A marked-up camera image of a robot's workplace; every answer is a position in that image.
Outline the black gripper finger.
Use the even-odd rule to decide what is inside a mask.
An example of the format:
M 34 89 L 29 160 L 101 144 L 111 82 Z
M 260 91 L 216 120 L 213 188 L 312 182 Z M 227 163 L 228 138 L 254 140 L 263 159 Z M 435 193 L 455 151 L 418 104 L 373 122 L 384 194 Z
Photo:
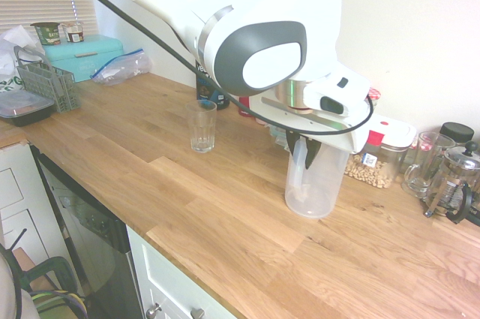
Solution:
M 301 135 L 296 131 L 286 131 L 286 141 L 292 155 L 294 153 L 296 142 L 300 139 Z
M 315 157 L 317 156 L 322 144 L 319 141 L 312 140 L 311 138 L 306 138 L 306 148 L 307 148 L 307 154 L 305 157 L 305 168 L 309 169 L 314 162 Z

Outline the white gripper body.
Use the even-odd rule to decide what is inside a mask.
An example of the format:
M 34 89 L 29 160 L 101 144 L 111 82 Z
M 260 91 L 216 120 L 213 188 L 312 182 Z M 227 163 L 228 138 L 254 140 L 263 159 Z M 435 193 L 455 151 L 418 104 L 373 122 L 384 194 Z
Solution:
M 368 138 L 373 104 L 366 94 L 257 94 L 248 98 L 252 116 L 327 146 L 355 153 Z

